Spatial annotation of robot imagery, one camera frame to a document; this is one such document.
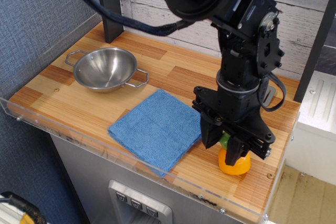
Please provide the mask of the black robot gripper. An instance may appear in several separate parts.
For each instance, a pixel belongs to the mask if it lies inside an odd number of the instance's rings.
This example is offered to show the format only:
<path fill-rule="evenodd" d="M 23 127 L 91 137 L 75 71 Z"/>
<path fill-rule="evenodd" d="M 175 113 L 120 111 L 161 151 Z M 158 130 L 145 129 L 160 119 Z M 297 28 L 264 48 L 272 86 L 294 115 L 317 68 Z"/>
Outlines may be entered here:
<path fill-rule="evenodd" d="M 247 89 L 217 90 L 197 86 L 193 108 L 201 114 L 202 142 L 206 149 L 215 145 L 223 133 L 230 135 L 225 164 L 234 166 L 249 151 L 261 159 L 270 155 L 275 135 L 260 115 L 261 100 L 268 80 L 256 81 Z"/>

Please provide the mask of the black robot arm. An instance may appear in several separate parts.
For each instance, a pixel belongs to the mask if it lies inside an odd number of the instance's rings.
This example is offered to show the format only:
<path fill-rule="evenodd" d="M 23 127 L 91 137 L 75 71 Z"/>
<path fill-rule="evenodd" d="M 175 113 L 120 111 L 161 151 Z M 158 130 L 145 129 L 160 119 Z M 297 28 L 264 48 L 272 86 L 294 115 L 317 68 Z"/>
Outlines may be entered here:
<path fill-rule="evenodd" d="M 269 82 L 282 91 L 273 73 L 281 66 L 278 9 L 274 0 L 165 0 L 170 11 L 187 22 L 208 19 L 218 31 L 222 63 L 218 88 L 196 87 L 193 108 L 201 114 L 202 141 L 206 148 L 229 135 L 225 163 L 233 166 L 254 152 L 270 154 L 275 136 L 262 120 Z"/>

